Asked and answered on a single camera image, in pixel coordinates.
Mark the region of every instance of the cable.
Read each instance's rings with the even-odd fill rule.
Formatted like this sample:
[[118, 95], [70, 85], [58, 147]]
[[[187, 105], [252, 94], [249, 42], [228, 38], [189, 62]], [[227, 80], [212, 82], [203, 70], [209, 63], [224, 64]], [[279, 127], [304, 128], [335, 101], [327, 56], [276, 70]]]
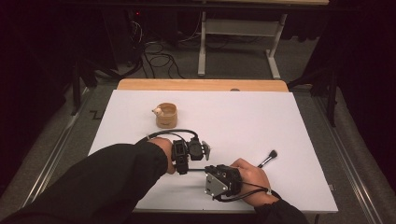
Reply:
[[146, 77], [146, 78], [149, 78], [149, 75], [148, 75], [148, 73], [146, 72], [145, 66], [142, 66], [142, 69], [143, 69], [143, 73], [145, 74], [145, 77]]
[[197, 35], [198, 28], [199, 28], [199, 24], [201, 23], [201, 19], [202, 19], [202, 12], [199, 14], [198, 22], [197, 22], [197, 25], [195, 26], [195, 30], [194, 30], [194, 32], [192, 33], [192, 35], [191, 35], [190, 37], [188, 37], [187, 39], [178, 40], [177, 42], [178, 42], [178, 43], [183, 43], [183, 42], [192, 40], [192, 39], [194, 39], [194, 38], [196, 38], [196, 37], [198, 37], [198, 36], [201, 36], [201, 35]]
[[[154, 46], [154, 45], [155, 45], [155, 46], [160, 46], [160, 49], [159, 49], [159, 50], [156, 50], [156, 51], [153, 51], [153, 52], [147, 52], [147, 48], [149, 48], [149, 47], [151, 47], [151, 46]], [[172, 68], [173, 66], [175, 66], [175, 68], [176, 68], [176, 70], [177, 70], [177, 75], [178, 75], [179, 77], [181, 77], [181, 78], [185, 78], [185, 77], [183, 77], [183, 76], [180, 74], [180, 71], [179, 71], [179, 69], [178, 69], [178, 66], [177, 66], [177, 63], [176, 63], [175, 58], [174, 58], [172, 55], [170, 55], [170, 54], [163, 53], [163, 45], [162, 45], [161, 43], [159, 43], [159, 42], [150, 42], [150, 43], [147, 43], [146, 46], [145, 46], [145, 50], [144, 50], [144, 56], [145, 56], [145, 59], [146, 59], [148, 65], [149, 65], [150, 69], [151, 69], [151, 73], [152, 73], [152, 75], [153, 75], [154, 78], [155, 78], [156, 76], [155, 76], [155, 73], [154, 73], [154, 69], [153, 69], [153, 68], [154, 68], [154, 67], [165, 67], [165, 66], [168, 65], [168, 64], [170, 64], [169, 67], [168, 67], [168, 72], [167, 72], [169, 78], [172, 78], [172, 76], [171, 76], [171, 68]], [[165, 63], [162, 63], [162, 64], [154, 64], [153, 61], [156, 61], [156, 60], [162, 59], [162, 58], [167, 59], [167, 61], [166, 61]]]
[[182, 136], [180, 136], [179, 134], [177, 134], [177, 133], [169, 133], [169, 134], [172, 134], [172, 135], [175, 135], [175, 136], [179, 137], [183, 141], [184, 144], [187, 143], [186, 140]]
[[131, 21], [131, 24], [133, 24], [133, 25], [135, 26], [135, 28], [134, 28], [134, 35], [131, 36], [131, 40], [132, 40], [132, 42], [134, 43], [134, 36], [136, 35], [137, 29], [139, 29], [140, 35], [139, 35], [139, 40], [137, 41], [137, 44], [140, 44], [140, 42], [142, 41], [142, 38], [143, 38], [143, 29], [142, 29], [142, 27], [140, 26], [140, 24], [137, 23], [137, 22], [135, 22], [135, 21]]
[[[214, 35], [208, 35], [207, 37], [210, 37], [210, 38], [212, 38], [212, 39], [214, 39]], [[224, 38], [223, 36], [219, 36], [219, 35], [216, 35], [216, 37], [222, 37], [222, 40], [224, 40], [225, 42], [221, 45], [221, 46], [219, 46], [219, 47], [210, 47], [207, 43], [205, 44], [205, 46], [207, 47], [207, 48], [209, 48], [209, 49], [222, 49], [222, 48], [224, 48], [225, 46], [227, 46], [228, 45], [228, 43], [230, 42], [230, 38]]]
[[250, 196], [252, 194], [258, 193], [258, 192], [265, 192], [267, 194], [274, 195], [278, 199], [281, 199], [279, 194], [276, 193], [274, 190], [271, 190], [271, 189], [268, 189], [268, 188], [265, 188], [265, 187], [262, 187], [262, 186], [259, 186], [259, 185], [243, 182], [243, 181], [241, 181], [240, 183], [246, 184], [246, 185], [250, 185], [250, 186], [254, 186], [254, 187], [257, 187], [258, 189], [254, 189], [253, 191], [250, 191], [250, 192], [242, 194], [242, 195], [235, 196], [233, 198], [222, 199], [221, 195], [219, 195], [219, 196], [215, 197], [215, 199], [218, 200], [219, 202], [222, 202], [222, 203], [230, 203], [230, 202], [234, 202], [234, 201], [237, 201], [237, 200], [244, 199], [244, 198], [246, 198], [246, 197], [248, 197], [248, 196]]
[[194, 138], [198, 139], [198, 134], [192, 130], [188, 129], [172, 129], [172, 130], [164, 130], [164, 131], [159, 131], [157, 133], [152, 133], [147, 136], [148, 139], [156, 137], [161, 134], [174, 134], [174, 133], [192, 133], [194, 135]]

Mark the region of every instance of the table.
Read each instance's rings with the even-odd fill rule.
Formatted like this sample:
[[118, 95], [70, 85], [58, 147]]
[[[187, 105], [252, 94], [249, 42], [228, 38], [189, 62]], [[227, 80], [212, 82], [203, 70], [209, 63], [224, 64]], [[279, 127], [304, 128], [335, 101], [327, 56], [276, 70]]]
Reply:
[[[231, 164], [238, 157], [259, 164], [276, 148], [279, 156], [264, 167], [272, 188], [303, 212], [337, 211], [297, 104], [279, 80], [124, 79], [111, 96], [90, 154], [115, 143], [135, 143], [158, 132], [150, 109], [165, 101], [177, 105], [177, 128], [196, 131], [212, 146], [210, 160], [191, 161], [191, 169]], [[213, 202], [204, 189], [203, 172], [164, 175], [136, 211], [253, 212], [240, 201]]]
[[[329, 0], [207, 0], [207, 2], [237, 2], [237, 3], [260, 3], [260, 4], [281, 4], [281, 5], [311, 5], [327, 6]], [[273, 38], [272, 47], [265, 50], [265, 56], [270, 66], [273, 79], [280, 79], [280, 74], [276, 66], [275, 53], [283, 27], [285, 26], [287, 14], [283, 13], [279, 21], [238, 21], [207, 19], [206, 12], [202, 12], [201, 19], [201, 47], [198, 61], [198, 76], [205, 76], [206, 34], [214, 35], [251, 35], [269, 36]]]

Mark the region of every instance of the person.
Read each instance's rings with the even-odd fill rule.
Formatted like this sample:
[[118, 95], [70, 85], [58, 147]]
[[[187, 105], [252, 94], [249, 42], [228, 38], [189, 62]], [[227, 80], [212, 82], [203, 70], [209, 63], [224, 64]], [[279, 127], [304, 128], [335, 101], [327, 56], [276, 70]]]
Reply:
[[[172, 142], [161, 137], [105, 147], [73, 165], [34, 202], [0, 223], [122, 223], [162, 175], [175, 172], [171, 155]], [[256, 189], [253, 185], [270, 188], [263, 169], [243, 159], [231, 166], [252, 184], [244, 184], [240, 194]], [[258, 192], [243, 200], [254, 207], [259, 223], [308, 223], [303, 213], [273, 195]]]

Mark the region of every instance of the white board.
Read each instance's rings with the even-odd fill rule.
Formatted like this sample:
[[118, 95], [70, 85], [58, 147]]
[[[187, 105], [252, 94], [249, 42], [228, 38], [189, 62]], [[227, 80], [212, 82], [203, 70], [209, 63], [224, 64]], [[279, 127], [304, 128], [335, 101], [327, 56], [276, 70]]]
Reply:
[[[178, 129], [195, 131], [212, 147], [209, 161], [190, 161], [190, 168], [230, 165], [238, 158], [258, 165], [275, 149], [277, 158], [263, 167], [273, 190], [303, 212], [338, 211], [290, 92], [113, 91], [90, 154], [117, 143], [133, 144], [161, 131], [151, 112], [161, 103], [177, 106]], [[189, 133], [181, 135], [186, 140], [192, 137]], [[177, 139], [173, 135], [163, 137]], [[164, 175], [136, 208], [253, 211], [243, 202], [212, 201], [204, 190], [203, 172]]]

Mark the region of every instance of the camera rig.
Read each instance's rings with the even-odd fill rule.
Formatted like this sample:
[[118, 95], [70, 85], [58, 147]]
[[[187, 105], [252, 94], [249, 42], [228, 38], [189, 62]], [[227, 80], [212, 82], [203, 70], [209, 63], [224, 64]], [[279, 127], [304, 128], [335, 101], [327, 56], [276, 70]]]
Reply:
[[[216, 199], [217, 201], [222, 203], [229, 203], [244, 199], [247, 196], [258, 192], [265, 192], [268, 195], [274, 195], [278, 199], [281, 199], [279, 194], [277, 194], [274, 190], [242, 181], [242, 176], [237, 168], [226, 165], [217, 165], [216, 167], [210, 165], [205, 167], [205, 173], [205, 193], [212, 196], [213, 200]], [[241, 192], [243, 184], [257, 187], [257, 189], [254, 189], [242, 195], [238, 195]], [[233, 195], [238, 196], [224, 199], [221, 198], [222, 195], [225, 195], [227, 197]]]
[[[190, 142], [188, 142], [177, 133], [192, 133], [193, 137]], [[180, 175], [185, 175], [189, 171], [189, 160], [201, 161], [204, 155], [205, 159], [207, 161], [209, 160], [210, 146], [205, 141], [202, 141], [201, 144], [198, 134], [187, 129], [172, 129], [152, 133], [147, 137], [142, 138], [136, 144], [146, 142], [149, 139], [162, 134], [173, 134], [180, 138], [180, 140], [174, 140], [172, 146], [172, 161], [176, 162], [175, 168]]]
[[221, 201], [221, 195], [230, 197], [241, 191], [242, 177], [238, 169], [226, 165], [210, 165], [205, 167], [205, 173], [205, 193], [212, 196], [213, 200]]

